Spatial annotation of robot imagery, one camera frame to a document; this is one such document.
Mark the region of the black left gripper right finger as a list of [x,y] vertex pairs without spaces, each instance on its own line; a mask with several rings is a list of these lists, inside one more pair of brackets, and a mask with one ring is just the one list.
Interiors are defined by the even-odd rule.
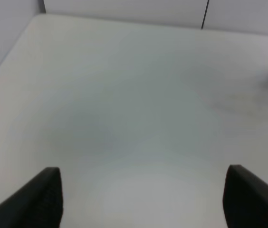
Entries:
[[223,210],[229,228],[268,228],[268,184],[241,165],[230,165]]

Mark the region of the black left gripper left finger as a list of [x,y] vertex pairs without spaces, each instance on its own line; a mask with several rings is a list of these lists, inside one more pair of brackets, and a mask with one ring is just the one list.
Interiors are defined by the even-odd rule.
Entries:
[[63,191],[58,167],[47,167],[0,204],[0,228],[58,228]]

